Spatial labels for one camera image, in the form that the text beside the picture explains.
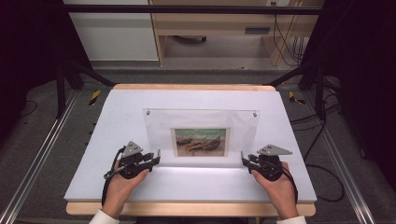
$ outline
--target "acrylic photo frame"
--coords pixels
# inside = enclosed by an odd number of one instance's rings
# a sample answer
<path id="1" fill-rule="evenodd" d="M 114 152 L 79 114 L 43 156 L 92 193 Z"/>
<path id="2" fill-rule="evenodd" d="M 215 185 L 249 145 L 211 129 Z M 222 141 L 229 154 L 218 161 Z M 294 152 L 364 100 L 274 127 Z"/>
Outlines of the acrylic photo frame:
<path id="1" fill-rule="evenodd" d="M 150 151 L 161 150 L 160 166 L 240 168 L 241 151 L 253 146 L 260 111 L 145 108 L 143 116 Z M 190 142 L 178 146 L 183 138 Z"/>

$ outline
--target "wooden desk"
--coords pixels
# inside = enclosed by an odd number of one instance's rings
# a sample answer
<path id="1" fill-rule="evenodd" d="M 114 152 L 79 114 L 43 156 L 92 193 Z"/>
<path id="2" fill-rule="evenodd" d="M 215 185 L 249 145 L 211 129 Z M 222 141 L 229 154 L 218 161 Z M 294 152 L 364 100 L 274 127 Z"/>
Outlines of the wooden desk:
<path id="1" fill-rule="evenodd" d="M 200 5 L 200 6 L 248 6 L 265 7 L 267 1 L 259 0 L 149 0 L 151 5 Z M 324 0 L 290 0 L 287 7 L 321 7 Z M 220 15 L 220 14 L 151 14 L 160 63 L 163 64 L 166 39 L 169 35 L 259 35 L 272 65 L 278 65 L 281 53 L 286 49 L 286 42 L 291 36 L 309 37 L 318 16 L 278 15 L 276 21 L 279 31 L 274 28 L 274 15 Z M 264 28 L 269 32 L 250 34 L 247 28 Z"/>
<path id="2" fill-rule="evenodd" d="M 275 88 L 249 85 L 120 84 L 114 90 L 275 91 Z M 101 207 L 99 202 L 69 202 L 66 211 L 70 215 L 94 215 Z M 314 203 L 298 203 L 297 209 L 307 217 L 316 212 Z M 270 203 L 136 202 L 125 204 L 122 214 L 136 217 L 277 217 L 277 211 Z"/>

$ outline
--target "person's right hand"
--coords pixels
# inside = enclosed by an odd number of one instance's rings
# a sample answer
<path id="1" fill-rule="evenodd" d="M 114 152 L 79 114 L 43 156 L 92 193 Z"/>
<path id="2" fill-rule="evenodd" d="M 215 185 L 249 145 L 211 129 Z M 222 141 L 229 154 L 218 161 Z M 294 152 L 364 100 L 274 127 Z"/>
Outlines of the person's right hand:
<path id="1" fill-rule="evenodd" d="M 288 164 L 283 161 L 282 166 L 289 170 Z M 277 181 L 269 181 L 255 170 L 252 170 L 251 174 L 267 192 L 271 203 L 282 220 L 299 216 L 293 185 L 285 175 L 282 175 Z"/>

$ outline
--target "person's left hand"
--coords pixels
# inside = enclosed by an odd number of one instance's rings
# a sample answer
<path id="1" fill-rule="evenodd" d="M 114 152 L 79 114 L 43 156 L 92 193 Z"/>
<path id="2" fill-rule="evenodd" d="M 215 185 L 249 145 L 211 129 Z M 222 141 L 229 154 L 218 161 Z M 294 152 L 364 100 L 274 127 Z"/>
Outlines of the person's left hand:
<path id="1" fill-rule="evenodd" d="M 140 172 L 139 175 L 132 179 L 125 179 L 119 174 L 114 175 L 111 178 L 110 184 L 108 185 L 106 201 L 102 207 L 102 211 L 109 216 L 118 219 L 129 195 L 132 193 L 134 188 L 136 188 L 136 186 L 146 178 L 148 174 L 149 170 L 147 169 Z"/>

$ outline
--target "white cabinet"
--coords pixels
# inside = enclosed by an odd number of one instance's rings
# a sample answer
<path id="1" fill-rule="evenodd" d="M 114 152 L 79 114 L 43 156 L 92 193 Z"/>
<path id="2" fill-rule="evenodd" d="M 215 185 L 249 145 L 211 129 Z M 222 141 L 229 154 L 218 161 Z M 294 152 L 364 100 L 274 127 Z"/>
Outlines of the white cabinet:
<path id="1" fill-rule="evenodd" d="M 65 4 L 147 5 L 147 0 L 64 0 Z M 148 13 L 70 13 L 90 61 L 158 61 Z"/>

